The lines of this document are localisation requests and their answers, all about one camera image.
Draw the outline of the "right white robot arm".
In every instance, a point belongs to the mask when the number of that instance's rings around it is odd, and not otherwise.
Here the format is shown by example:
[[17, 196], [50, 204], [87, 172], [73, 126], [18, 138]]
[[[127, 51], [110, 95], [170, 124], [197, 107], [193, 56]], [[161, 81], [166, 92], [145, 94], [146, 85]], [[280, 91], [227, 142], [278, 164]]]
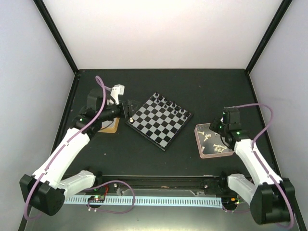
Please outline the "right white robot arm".
[[243, 174], [231, 174], [219, 181], [219, 189], [224, 194], [234, 191], [241, 196], [257, 224], [276, 223], [291, 229], [295, 222], [292, 208], [295, 188], [289, 179], [276, 174], [264, 159], [256, 144], [260, 135], [251, 139], [249, 132], [242, 129], [239, 109], [239, 106], [224, 108], [222, 118], [215, 118], [209, 128], [224, 138], [240, 157], [252, 180]]

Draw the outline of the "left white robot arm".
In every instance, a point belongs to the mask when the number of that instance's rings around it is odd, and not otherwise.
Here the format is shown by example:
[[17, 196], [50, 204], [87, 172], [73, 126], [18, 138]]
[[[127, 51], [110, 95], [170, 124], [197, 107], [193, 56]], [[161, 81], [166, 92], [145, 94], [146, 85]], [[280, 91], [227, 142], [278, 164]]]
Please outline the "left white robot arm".
[[29, 206], [53, 216], [63, 206], [65, 199], [81, 191], [98, 192], [108, 186], [103, 183], [102, 173], [91, 167], [66, 179], [63, 179], [63, 175], [78, 153], [103, 129], [103, 122], [131, 115], [130, 101], [119, 100], [124, 90], [123, 85], [92, 90], [88, 94], [86, 106], [73, 119], [63, 140], [46, 162], [31, 176], [25, 174], [21, 177], [19, 184], [25, 201], [26, 219], [29, 219]]

